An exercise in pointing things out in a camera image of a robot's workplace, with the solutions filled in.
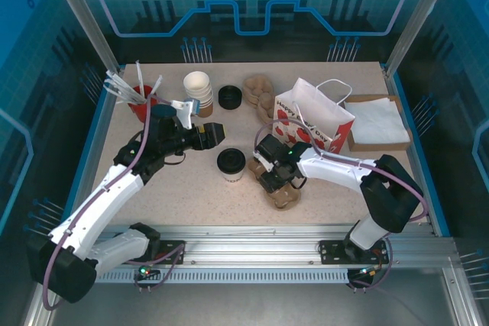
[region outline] white napkin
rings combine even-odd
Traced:
[[[351,127],[355,143],[395,144],[410,141],[396,102],[388,98],[345,102],[345,109],[355,116]]]

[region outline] red cup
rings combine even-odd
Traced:
[[[144,86],[144,97],[147,97],[151,93],[152,89],[153,89],[153,87]],[[135,90],[137,93],[139,93],[141,91],[139,86],[134,87],[133,90]],[[158,100],[156,100],[155,98],[152,98],[151,99],[151,107],[153,107],[154,105],[157,105],[157,104],[158,104]],[[146,121],[146,110],[147,110],[146,104],[144,103],[143,105],[133,105],[132,103],[128,103],[128,105],[131,108],[131,110],[136,114],[136,116],[138,116],[138,120],[140,122],[144,123]]]

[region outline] cardboard box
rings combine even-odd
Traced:
[[[396,102],[397,110],[399,113],[403,111],[403,106],[400,103],[399,98],[396,95],[350,95],[345,102],[366,102],[373,101],[380,98],[389,98],[391,101]],[[397,144],[358,144],[355,143],[353,133],[350,131],[348,134],[347,142],[351,152],[372,152],[372,151],[389,151],[389,150],[406,150],[413,142],[413,134],[411,130],[406,127],[406,131],[410,136],[410,141],[407,143]]]

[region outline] gray floor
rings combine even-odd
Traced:
[[[449,326],[452,310],[436,272],[393,271],[382,288],[407,303],[427,325]],[[396,325],[421,324],[399,302],[344,285],[167,285],[148,294],[99,285],[65,304],[53,326],[96,325]]]

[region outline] blue enclosure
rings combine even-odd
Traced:
[[[421,1],[84,0],[120,66],[385,64]],[[59,206],[59,217],[73,205],[108,66],[66,0],[0,0],[0,9],[0,302],[10,325],[23,320],[34,287],[26,238],[56,219],[42,204]],[[489,0],[437,0],[408,46],[392,77],[410,108],[439,234],[469,253],[489,237]]]

